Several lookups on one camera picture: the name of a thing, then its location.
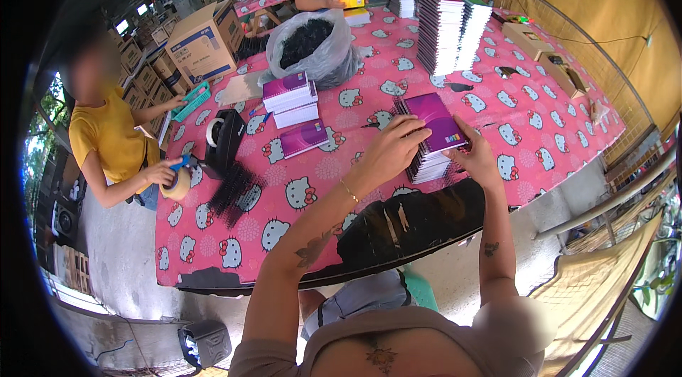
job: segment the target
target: roll of tape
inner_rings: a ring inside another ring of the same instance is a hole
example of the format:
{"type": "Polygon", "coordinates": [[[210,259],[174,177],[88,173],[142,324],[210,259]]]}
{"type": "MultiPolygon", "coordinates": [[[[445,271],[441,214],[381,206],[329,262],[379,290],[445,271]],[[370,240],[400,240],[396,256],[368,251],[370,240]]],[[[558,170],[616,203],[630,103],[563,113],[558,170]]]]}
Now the roll of tape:
{"type": "Polygon", "coordinates": [[[213,127],[218,123],[223,124],[224,122],[225,119],[223,118],[213,118],[206,127],[206,143],[208,143],[210,147],[217,148],[216,139],[213,138],[213,127]]]}
{"type": "Polygon", "coordinates": [[[190,191],[191,180],[192,177],[190,176],[190,170],[188,170],[187,167],[181,167],[175,173],[173,185],[170,187],[159,185],[159,190],[161,191],[161,194],[164,196],[164,198],[180,201],[190,191]]]}

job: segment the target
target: pink tablecloth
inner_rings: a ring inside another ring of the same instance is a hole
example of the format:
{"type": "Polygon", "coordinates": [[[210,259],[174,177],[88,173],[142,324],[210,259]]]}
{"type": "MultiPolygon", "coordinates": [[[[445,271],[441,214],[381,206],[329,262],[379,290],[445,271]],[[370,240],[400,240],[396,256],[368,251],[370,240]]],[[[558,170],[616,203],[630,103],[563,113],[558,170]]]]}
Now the pink tablecloth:
{"type": "MultiPolygon", "coordinates": [[[[505,40],[500,24],[490,20],[477,53],[480,61],[473,71],[457,72],[446,77],[430,77],[417,61],[417,24],[398,19],[387,9],[372,9],[371,23],[353,27],[353,43],[363,54],[357,74],[339,88],[319,93],[320,116],[331,139],[329,146],[283,160],[273,118],[261,126],[265,110],[252,118],[248,110],[258,100],[238,103],[245,121],[246,135],[237,159],[262,175],[267,186],[252,186],[240,201],[247,212],[228,230],[214,217],[206,203],[218,182],[200,172],[192,177],[192,189],[179,202],[159,197],[156,221],[157,279],[172,286],[182,273],[215,266],[223,272],[237,273],[242,283],[256,279],[267,252],[298,218],[307,203],[321,198],[357,160],[378,130],[360,128],[379,121],[385,126],[390,118],[394,95],[412,97],[438,92],[452,113],[479,127],[490,141],[499,172],[505,180],[507,200],[523,206],[538,194],[553,188],[593,160],[613,143],[625,129],[611,109],[605,122],[592,126],[588,117],[589,99],[570,100],[544,69],[530,60],[516,45],[505,40]],[[496,66],[516,67],[522,75],[503,80],[496,66]],[[453,92],[444,82],[473,85],[468,92],[453,92]],[[293,198],[285,194],[292,189],[293,198]]],[[[569,61],[573,57],[560,44],[539,34],[569,61]]],[[[603,92],[587,71],[583,72],[593,90],[589,96],[609,106],[603,92]]],[[[248,59],[237,74],[265,69],[265,55],[248,59]]],[[[227,85],[227,77],[211,87],[211,98],[176,124],[168,156],[193,152],[201,158],[205,152],[207,122],[216,114],[217,100],[227,85]]],[[[364,198],[348,215],[344,228],[365,206],[376,200],[418,189],[424,193],[444,187],[443,179],[411,185],[405,174],[380,186],[364,198]]],[[[340,262],[333,237],[311,271],[340,262]]]]}

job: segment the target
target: green plastic basket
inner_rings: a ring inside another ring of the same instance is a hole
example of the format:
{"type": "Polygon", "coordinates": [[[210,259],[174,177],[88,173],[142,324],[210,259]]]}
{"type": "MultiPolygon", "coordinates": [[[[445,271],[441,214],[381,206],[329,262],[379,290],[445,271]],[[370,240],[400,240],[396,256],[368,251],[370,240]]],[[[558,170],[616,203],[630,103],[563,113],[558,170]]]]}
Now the green plastic basket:
{"type": "Polygon", "coordinates": [[[192,92],[190,92],[190,94],[188,94],[183,99],[183,101],[188,102],[186,105],[184,105],[182,108],[175,108],[175,109],[170,111],[171,118],[174,121],[181,123],[183,121],[183,119],[187,118],[187,116],[189,116],[189,114],[194,112],[199,106],[201,106],[202,103],[204,103],[206,100],[208,100],[210,96],[211,96],[211,88],[209,87],[208,81],[204,81],[201,84],[199,84],[198,86],[196,86],[196,88],[194,90],[192,90],[192,92]],[[200,93],[199,90],[202,87],[204,87],[206,89],[200,93]]]}

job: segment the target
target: concrete floor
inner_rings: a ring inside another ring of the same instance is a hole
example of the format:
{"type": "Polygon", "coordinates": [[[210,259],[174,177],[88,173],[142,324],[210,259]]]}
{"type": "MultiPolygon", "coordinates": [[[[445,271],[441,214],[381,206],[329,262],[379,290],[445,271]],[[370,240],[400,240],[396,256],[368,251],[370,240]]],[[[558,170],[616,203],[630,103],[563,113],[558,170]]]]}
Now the concrete floor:
{"type": "MultiPolygon", "coordinates": [[[[519,294],[527,295],[549,279],[560,253],[557,239],[533,241],[531,236],[590,209],[606,190],[601,164],[594,160],[557,188],[511,214],[519,294]]],[[[111,312],[126,318],[223,321],[236,346],[242,338],[249,298],[202,296],[158,286],[154,224],[154,213],[147,209],[123,203],[106,210],[91,192],[86,193],[79,232],[87,239],[96,298],[111,312]]],[[[471,324],[479,307],[479,244],[480,233],[468,246],[452,245],[413,263],[413,269],[430,281],[441,313],[458,324],[471,324]]],[[[331,295],[337,288],[325,287],[321,291],[331,295]]],[[[304,346],[305,341],[299,338],[299,358],[304,346]]]]}

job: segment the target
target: purple notebook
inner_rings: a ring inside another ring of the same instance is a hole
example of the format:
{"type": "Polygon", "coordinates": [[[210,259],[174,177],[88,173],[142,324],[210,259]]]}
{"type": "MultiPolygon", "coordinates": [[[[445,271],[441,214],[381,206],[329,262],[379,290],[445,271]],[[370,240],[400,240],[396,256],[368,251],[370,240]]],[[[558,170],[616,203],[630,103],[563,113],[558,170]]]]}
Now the purple notebook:
{"type": "Polygon", "coordinates": [[[452,119],[452,115],[437,93],[405,99],[404,103],[409,114],[425,120],[425,127],[433,131],[433,134],[424,140],[426,152],[444,151],[467,143],[460,127],[452,119]]]}
{"type": "Polygon", "coordinates": [[[308,86],[308,76],[305,72],[297,72],[284,78],[270,81],[262,86],[262,99],[267,100],[283,93],[298,90],[308,86]]]}
{"type": "Polygon", "coordinates": [[[329,142],[321,119],[309,121],[287,131],[280,136],[280,140],[285,160],[329,142]]]}

